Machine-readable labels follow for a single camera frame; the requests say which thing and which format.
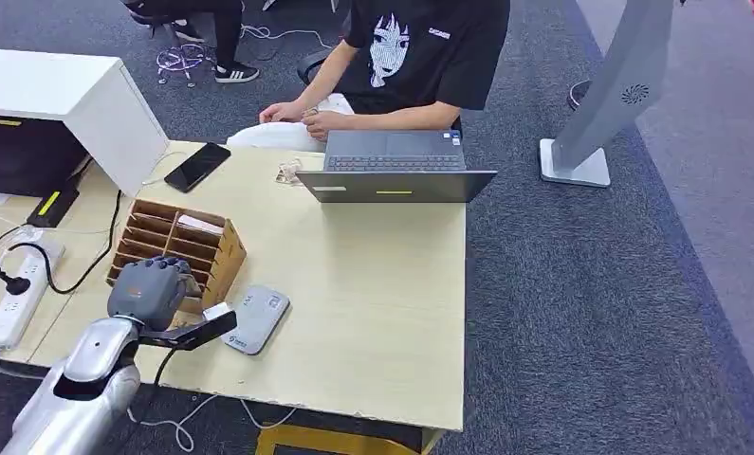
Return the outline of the person's left hand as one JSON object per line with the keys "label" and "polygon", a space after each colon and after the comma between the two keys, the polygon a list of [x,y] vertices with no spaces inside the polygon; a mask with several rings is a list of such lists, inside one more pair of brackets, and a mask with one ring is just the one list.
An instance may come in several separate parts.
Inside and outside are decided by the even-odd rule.
{"label": "person's left hand", "polygon": [[302,117],[307,133],[321,142],[327,140],[330,131],[346,129],[348,120],[349,118],[344,114],[316,109],[306,111]]}

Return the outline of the person's right hand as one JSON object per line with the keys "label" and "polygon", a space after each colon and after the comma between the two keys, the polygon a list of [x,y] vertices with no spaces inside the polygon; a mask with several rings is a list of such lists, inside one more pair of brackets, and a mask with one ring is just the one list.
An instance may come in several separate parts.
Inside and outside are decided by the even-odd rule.
{"label": "person's right hand", "polygon": [[300,102],[277,102],[269,105],[259,114],[259,123],[301,121],[307,107]]}

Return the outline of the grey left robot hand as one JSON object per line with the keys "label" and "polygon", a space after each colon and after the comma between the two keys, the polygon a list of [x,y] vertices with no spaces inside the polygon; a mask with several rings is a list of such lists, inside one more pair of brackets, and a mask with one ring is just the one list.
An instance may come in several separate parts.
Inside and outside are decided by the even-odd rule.
{"label": "grey left robot hand", "polygon": [[179,258],[157,256],[126,264],[107,302],[109,317],[127,317],[152,331],[164,331],[187,294],[184,277],[190,265]]}

